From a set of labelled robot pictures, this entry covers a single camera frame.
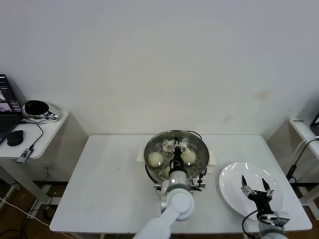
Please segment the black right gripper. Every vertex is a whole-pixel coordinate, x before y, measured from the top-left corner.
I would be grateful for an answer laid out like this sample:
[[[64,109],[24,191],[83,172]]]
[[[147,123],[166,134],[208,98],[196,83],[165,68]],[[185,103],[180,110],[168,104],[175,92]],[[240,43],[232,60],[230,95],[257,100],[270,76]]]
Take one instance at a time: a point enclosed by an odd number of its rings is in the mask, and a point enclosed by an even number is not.
[[[273,198],[274,190],[270,188],[267,181],[262,178],[262,184],[265,189],[264,192],[256,192],[248,184],[245,177],[241,177],[241,191],[249,200],[253,201],[257,208],[258,215],[273,214],[269,202]]]

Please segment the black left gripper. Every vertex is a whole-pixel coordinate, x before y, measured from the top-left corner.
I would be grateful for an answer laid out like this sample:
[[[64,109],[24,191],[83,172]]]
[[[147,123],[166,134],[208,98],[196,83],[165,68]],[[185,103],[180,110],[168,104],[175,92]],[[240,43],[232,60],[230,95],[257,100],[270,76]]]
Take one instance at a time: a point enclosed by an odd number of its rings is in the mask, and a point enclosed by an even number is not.
[[[173,144],[173,159],[171,160],[171,170],[184,170],[184,161],[181,157],[182,148],[180,148],[180,142],[178,137],[174,138]]]

